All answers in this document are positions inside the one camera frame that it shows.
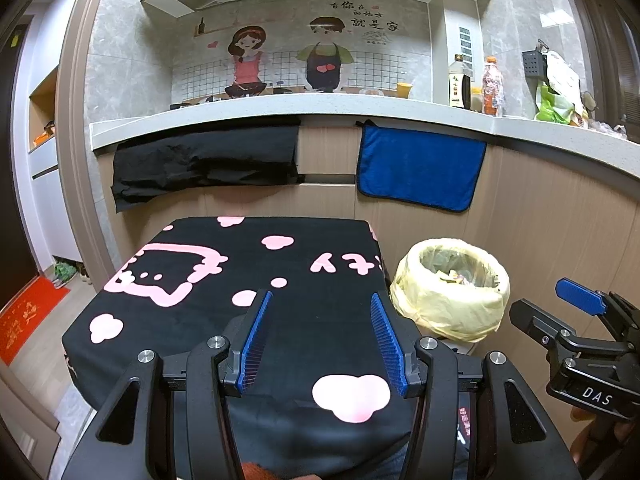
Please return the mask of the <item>right hand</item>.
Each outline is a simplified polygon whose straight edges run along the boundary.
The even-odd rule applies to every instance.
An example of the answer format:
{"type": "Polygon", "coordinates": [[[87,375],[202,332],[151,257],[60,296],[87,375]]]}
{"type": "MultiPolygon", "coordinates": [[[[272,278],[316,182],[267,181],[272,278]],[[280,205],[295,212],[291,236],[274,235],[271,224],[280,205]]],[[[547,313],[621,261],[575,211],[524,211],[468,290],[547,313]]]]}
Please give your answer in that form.
{"type": "Polygon", "coordinates": [[[614,426],[609,422],[598,422],[597,415],[584,408],[572,408],[570,419],[573,422],[589,422],[570,445],[570,455],[577,466],[586,460],[591,445],[601,443],[611,436],[617,442],[625,442],[636,426],[634,422],[616,422],[614,426]]]}

